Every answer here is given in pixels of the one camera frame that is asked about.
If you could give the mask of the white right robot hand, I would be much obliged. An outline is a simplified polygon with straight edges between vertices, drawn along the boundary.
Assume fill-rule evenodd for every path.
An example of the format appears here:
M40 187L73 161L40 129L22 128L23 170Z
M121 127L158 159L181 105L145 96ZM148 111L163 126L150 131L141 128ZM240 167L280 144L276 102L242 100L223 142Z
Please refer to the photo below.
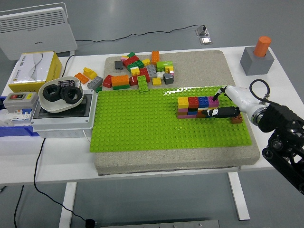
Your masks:
M226 118L236 117L243 112L248 116L256 118L260 113L266 110L266 105L259 104L258 100L255 99L251 95L250 91L246 88L227 85L217 91L213 97L213 101L215 101L222 93L225 93L227 97L236 105L236 107L230 106L203 110L203 115L206 117Z

